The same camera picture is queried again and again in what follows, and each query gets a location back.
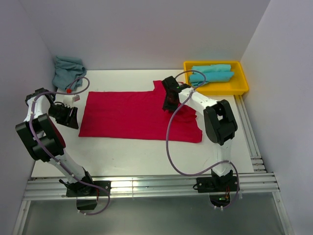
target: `white wall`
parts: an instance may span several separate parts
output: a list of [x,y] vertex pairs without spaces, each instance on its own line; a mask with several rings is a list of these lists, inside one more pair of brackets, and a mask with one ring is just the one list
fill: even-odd
[[241,60],[248,114],[292,226],[313,233],[313,1],[271,0]]
[[52,89],[51,54],[17,0],[3,0],[0,7],[0,234],[8,235],[21,205],[34,161],[15,125],[27,114],[27,94]]
[[269,0],[20,0],[54,55],[90,70],[240,60]]

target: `black mount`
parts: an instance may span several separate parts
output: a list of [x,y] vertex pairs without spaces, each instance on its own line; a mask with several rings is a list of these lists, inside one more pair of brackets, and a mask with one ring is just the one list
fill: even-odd
[[[45,132],[45,136],[41,137],[40,141],[45,145],[49,152],[52,153],[53,156],[64,154],[63,149],[66,147],[64,139],[47,114],[40,115],[38,118],[34,119],[33,127],[36,133],[42,131]],[[29,128],[29,122],[26,121],[16,125],[15,130],[20,136],[30,156],[35,161],[50,161],[50,157],[39,146],[37,141],[34,140]]]
[[[91,176],[87,171],[85,171],[86,176],[82,179],[83,182],[93,184],[102,188],[105,188],[108,193],[111,190],[111,181],[93,181]],[[96,196],[108,196],[105,192],[99,190],[99,194],[94,187],[85,186],[79,182],[74,184],[65,183],[62,180],[59,180],[60,183],[64,184],[67,187],[67,197],[96,197]],[[97,200],[76,200],[76,208],[80,211],[94,210],[98,204]]]
[[226,206],[230,203],[230,198],[225,199],[221,197],[224,194],[227,187],[230,192],[237,191],[237,177],[233,176],[233,171],[224,176],[218,176],[214,171],[211,170],[211,177],[199,177],[197,178],[197,183],[193,186],[194,190],[197,190],[198,193],[210,193],[210,192],[218,192],[221,194],[218,195],[210,195],[211,203],[214,206]]
[[57,124],[78,129],[77,111],[77,107],[66,107],[64,104],[52,104],[48,114],[55,118]]
[[179,93],[190,88],[188,84],[180,85],[173,76],[167,77],[162,81],[162,85],[166,91],[166,97],[163,103],[163,110],[174,112],[179,105]]
[[223,99],[212,107],[206,107],[203,116],[206,135],[213,143],[223,145],[227,140],[234,138],[238,126],[227,100]]

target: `white table surface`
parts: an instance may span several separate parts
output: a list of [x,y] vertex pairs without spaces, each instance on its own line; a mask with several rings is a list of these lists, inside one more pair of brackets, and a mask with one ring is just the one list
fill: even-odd
[[[151,91],[152,81],[175,76],[181,70],[91,70],[86,77],[90,79],[88,91],[124,92]],[[184,81],[184,75],[178,81]],[[86,87],[87,82],[78,90]],[[77,121],[81,126],[88,92],[80,94]],[[211,96],[214,99],[229,101],[238,131],[235,134],[231,150],[231,160],[239,173],[253,173],[248,146],[233,96]],[[63,101],[63,95],[57,95],[56,101]],[[185,173],[199,172],[216,162],[213,143],[205,134],[203,116],[197,114],[198,127],[203,131],[201,143],[170,142],[170,153],[175,165]],[[178,174],[171,167],[165,150],[165,141],[132,140],[116,138],[78,137],[79,130],[58,125],[56,127],[64,137],[66,150],[70,156],[83,166],[91,176],[142,176]],[[50,164],[36,161],[32,177],[63,176]]]

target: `folded cloth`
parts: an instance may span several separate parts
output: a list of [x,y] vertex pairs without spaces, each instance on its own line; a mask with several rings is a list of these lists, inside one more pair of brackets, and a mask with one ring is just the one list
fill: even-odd
[[[154,86],[149,92],[89,92],[79,136],[165,140],[173,113],[162,110],[161,81]],[[196,111],[184,105],[172,122],[169,140],[201,142],[196,117]]]
[[[207,72],[206,84],[209,82],[228,82],[234,75],[234,72]],[[201,74],[192,74],[189,76],[189,82],[192,86],[197,86],[204,81],[204,77]]]
[[[52,84],[62,90],[70,88],[70,84],[78,77],[86,75],[86,69],[79,58],[56,56],[55,57],[55,76]],[[83,84],[82,79],[76,81],[71,89],[75,90]]]
[[230,72],[230,65],[203,65],[203,66],[193,66],[192,70],[197,70],[199,72]]

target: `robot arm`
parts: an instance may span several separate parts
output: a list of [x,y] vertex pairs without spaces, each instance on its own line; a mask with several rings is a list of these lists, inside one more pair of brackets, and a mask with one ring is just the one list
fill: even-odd
[[[162,84],[166,90],[163,104],[164,110],[175,111],[179,103],[184,103],[202,114],[205,123],[205,132],[215,144],[216,161],[230,161],[232,139],[238,129],[235,117],[227,100],[217,101],[210,99],[199,92],[195,92],[187,84],[180,85],[174,77],[165,78]],[[230,173],[230,164],[220,164],[212,169],[219,177]]]
[[[33,135],[29,128],[29,121],[31,116],[31,105],[34,102],[34,98],[47,90],[41,88],[26,97],[26,104],[28,105],[28,113],[24,122],[16,125],[16,131],[24,143],[30,156],[35,160],[41,160],[48,162],[59,169],[67,178],[68,182],[65,183],[60,180],[60,183],[64,184],[69,190],[74,191],[77,194],[90,195],[93,193],[94,188],[88,187],[77,182],[71,175],[69,175],[54,159],[49,157],[44,150],[34,140]],[[57,130],[50,117],[54,117],[56,122],[65,125],[70,128],[78,129],[77,123],[77,108],[65,106],[64,104],[54,104],[55,96],[52,94],[46,94],[40,96],[35,103],[33,127],[34,130],[44,144],[44,146],[53,154],[53,156],[65,165],[77,179],[93,184],[92,178],[85,169],[78,165],[70,155],[65,151],[65,141]]]

